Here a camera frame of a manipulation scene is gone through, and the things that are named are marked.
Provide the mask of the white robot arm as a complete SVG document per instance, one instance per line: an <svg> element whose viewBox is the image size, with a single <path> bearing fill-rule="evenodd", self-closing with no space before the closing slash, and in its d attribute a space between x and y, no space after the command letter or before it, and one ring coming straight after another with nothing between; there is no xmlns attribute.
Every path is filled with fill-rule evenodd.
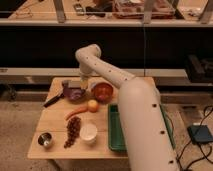
<svg viewBox="0 0 213 171"><path fill-rule="evenodd" d="M118 111L131 171L180 171L156 86L101 60L96 44L78 49L75 56L82 80L96 72L118 89Z"/></svg>

